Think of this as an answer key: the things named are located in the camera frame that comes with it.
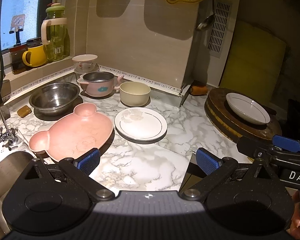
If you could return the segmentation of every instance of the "wooden cutting board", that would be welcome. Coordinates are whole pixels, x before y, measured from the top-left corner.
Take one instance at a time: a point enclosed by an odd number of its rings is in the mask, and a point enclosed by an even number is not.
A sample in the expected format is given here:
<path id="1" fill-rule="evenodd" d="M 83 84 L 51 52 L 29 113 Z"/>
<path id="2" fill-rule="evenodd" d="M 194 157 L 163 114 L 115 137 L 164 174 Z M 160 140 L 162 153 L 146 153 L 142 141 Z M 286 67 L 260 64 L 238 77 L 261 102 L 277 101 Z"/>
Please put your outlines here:
<path id="1" fill-rule="evenodd" d="M 226 137 L 235 143 L 241 136 L 246 136 L 270 144 L 274 135 L 282 135 L 279 122 L 274 115 L 269 114 L 271 121 L 265 125 L 255 125 L 240 118 L 228 105 L 226 100 L 228 93 L 238 92 L 226 88 L 215 88 L 210 91 L 204 105 L 212 124 Z"/>

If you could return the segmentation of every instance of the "blue gripper pad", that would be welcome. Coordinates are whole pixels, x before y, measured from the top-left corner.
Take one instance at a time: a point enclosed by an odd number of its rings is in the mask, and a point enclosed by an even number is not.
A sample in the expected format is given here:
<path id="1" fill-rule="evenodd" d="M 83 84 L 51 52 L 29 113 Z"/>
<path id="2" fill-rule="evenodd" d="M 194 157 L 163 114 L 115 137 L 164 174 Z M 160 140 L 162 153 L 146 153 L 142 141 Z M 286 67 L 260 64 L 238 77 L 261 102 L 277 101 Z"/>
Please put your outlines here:
<path id="1" fill-rule="evenodd" d="M 219 168 L 223 161 L 218 158 L 205 148 L 200 147 L 197 150 L 196 157 L 197 165 L 203 170 L 207 175 L 213 173 L 217 168 Z"/>
<path id="2" fill-rule="evenodd" d="M 100 152 L 97 148 L 92 148 L 90 151 L 75 159 L 73 165 L 80 171 L 90 175 L 100 163 Z"/>
<path id="3" fill-rule="evenodd" d="M 275 135 L 272 137 L 272 144 L 290 152 L 300 152 L 300 142 L 284 136 Z"/>

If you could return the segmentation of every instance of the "window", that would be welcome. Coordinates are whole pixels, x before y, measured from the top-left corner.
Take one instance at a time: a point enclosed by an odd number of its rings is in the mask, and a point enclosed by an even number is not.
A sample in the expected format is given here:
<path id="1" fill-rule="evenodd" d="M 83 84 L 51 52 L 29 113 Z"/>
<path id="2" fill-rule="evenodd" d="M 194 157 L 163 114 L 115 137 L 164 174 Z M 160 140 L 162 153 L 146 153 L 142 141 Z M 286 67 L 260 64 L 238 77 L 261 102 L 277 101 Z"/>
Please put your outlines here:
<path id="1" fill-rule="evenodd" d="M 25 24 L 20 32 L 21 43 L 40 37 L 42 21 L 47 16 L 45 9 L 53 0 L 0 0 L 0 44 L 6 50 L 16 44 L 16 35 L 9 34 L 11 19 L 15 15 L 25 14 Z"/>

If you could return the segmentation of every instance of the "yellow mug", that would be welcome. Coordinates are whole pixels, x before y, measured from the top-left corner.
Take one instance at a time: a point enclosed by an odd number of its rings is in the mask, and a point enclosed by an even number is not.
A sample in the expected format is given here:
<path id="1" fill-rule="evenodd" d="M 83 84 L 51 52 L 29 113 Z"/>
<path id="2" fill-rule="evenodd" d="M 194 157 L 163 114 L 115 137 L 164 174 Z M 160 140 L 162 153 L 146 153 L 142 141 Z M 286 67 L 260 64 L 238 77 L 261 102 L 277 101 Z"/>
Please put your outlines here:
<path id="1" fill-rule="evenodd" d="M 22 55 L 22 61 L 29 67 L 40 67 L 47 63 L 47 55 L 43 50 L 43 45 L 28 48 Z"/>

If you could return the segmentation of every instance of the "window screen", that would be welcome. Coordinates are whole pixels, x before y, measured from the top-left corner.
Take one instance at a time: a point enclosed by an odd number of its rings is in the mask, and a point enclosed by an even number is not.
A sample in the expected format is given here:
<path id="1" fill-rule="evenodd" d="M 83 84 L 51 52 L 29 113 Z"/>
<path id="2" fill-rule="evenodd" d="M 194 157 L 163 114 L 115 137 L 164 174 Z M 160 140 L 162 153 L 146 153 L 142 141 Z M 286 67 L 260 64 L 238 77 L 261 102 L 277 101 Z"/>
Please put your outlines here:
<path id="1" fill-rule="evenodd" d="M 37 14 L 39 0 L 2 0 L 0 39 L 1 49 L 8 49 L 16 44 L 16 35 L 9 34 L 11 19 L 14 15 L 25 14 L 24 30 L 20 32 L 21 43 L 37 37 Z"/>

